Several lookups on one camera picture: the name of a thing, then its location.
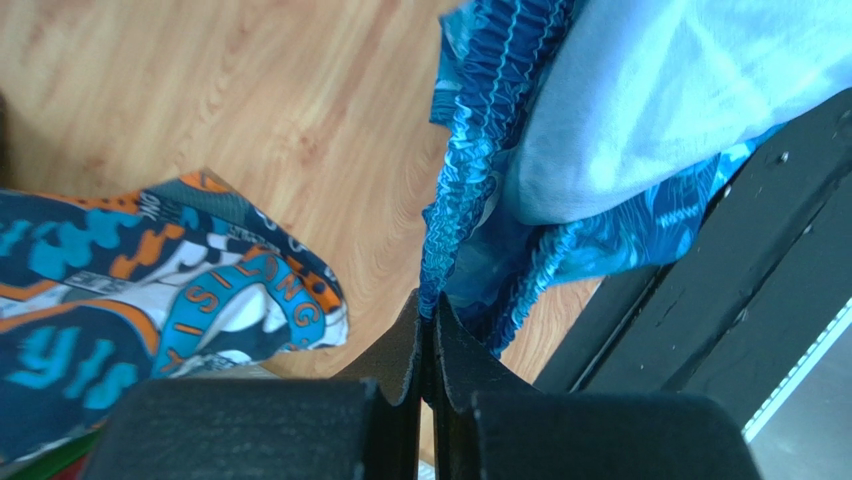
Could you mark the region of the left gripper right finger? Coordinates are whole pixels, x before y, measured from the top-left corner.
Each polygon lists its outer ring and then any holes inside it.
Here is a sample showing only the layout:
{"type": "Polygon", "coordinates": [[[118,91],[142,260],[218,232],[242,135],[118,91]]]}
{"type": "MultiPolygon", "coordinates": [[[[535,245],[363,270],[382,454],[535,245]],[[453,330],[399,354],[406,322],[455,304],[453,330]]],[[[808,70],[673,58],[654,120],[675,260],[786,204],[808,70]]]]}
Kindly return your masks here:
{"type": "Polygon", "coordinates": [[[446,297],[432,322],[441,479],[756,479],[733,420],[682,394],[544,393],[492,356],[446,297]]]}

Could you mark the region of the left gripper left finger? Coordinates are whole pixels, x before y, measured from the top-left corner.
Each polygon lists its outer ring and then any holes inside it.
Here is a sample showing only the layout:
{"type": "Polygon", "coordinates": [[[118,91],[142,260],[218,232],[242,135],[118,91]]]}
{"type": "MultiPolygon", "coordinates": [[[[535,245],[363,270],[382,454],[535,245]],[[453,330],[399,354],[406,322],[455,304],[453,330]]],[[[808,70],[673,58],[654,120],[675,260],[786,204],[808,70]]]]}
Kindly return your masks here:
{"type": "Polygon", "coordinates": [[[325,380],[181,378],[134,387],[85,479],[414,479],[422,328],[395,323],[325,380]]]}

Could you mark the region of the blue shark print shorts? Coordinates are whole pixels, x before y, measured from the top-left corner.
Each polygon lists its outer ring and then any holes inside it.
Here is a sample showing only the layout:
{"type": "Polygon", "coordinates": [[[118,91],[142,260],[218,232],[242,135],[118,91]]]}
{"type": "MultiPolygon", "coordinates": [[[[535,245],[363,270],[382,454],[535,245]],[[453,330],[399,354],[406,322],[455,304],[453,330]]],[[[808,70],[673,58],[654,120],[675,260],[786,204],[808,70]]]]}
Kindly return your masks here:
{"type": "Polygon", "coordinates": [[[548,288],[684,256],[755,151],[851,85],[847,1],[466,1],[440,25],[418,310],[448,301],[493,354],[548,288]]]}

